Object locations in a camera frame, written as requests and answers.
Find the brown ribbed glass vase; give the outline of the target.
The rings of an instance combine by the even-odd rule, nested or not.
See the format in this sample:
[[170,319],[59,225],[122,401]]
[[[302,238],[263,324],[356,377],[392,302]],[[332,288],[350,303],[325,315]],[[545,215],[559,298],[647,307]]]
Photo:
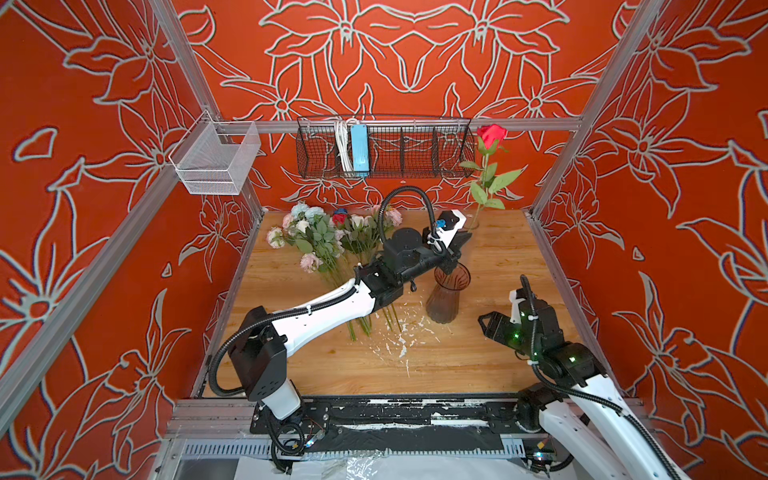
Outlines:
[[441,268],[434,270],[435,287],[427,302],[427,316],[436,323],[451,323],[458,315],[461,292],[471,284],[471,273],[459,263],[450,274]]

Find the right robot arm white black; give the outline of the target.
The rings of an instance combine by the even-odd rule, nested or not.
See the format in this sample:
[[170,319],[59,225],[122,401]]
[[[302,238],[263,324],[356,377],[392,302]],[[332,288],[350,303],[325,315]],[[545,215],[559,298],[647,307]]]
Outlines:
[[606,368],[581,343],[568,341],[554,308],[526,276],[510,294],[511,312],[478,319],[483,335],[514,351],[537,382],[518,394],[517,426],[545,433],[594,479],[684,479],[686,473],[631,410]]

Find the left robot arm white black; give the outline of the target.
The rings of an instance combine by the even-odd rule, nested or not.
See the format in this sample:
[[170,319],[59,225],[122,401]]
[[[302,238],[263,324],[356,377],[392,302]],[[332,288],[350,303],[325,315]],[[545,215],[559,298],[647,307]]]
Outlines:
[[459,210],[436,213],[426,192],[416,186],[398,187],[384,200],[390,202],[406,192],[421,197],[427,227],[422,231],[399,228],[387,235],[384,220],[379,218],[381,251],[371,262],[356,266],[344,284],[291,309],[250,310],[240,329],[211,357],[207,384],[214,395],[243,395],[263,404],[276,419],[289,418],[302,407],[302,398],[287,374],[292,355],[328,331],[393,304],[406,288],[416,287],[422,274],[434,269],[449,274],[458,266],[461,249],[471,237],[466,216]]

